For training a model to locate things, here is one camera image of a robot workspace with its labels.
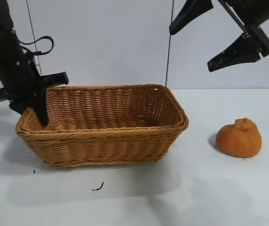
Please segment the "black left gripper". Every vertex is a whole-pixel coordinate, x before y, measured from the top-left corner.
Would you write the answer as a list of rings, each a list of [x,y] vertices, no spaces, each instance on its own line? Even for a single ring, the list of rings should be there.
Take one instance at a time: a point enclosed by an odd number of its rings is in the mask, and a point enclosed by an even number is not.
[[[31,108],[47,126],[47,89],[67,85],[68,76],[65,72],[41,76],[33,61],[39,54],[21,46],[14,32],[0,33],[0,102],[9,100],[9,108],[20,115]]]

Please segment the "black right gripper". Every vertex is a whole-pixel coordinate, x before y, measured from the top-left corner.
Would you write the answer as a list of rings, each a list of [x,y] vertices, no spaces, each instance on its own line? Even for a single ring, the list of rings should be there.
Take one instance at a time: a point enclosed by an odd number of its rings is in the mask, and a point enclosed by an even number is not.
[[[229,47],[207,62],[209,72],[255,63],[269,55],[269,38],[260,25],[269,20],[269,0],[221,0],[219,3],[243,31]],[[211,0],[187,0],[169,26],[171,35],[213,9]]]

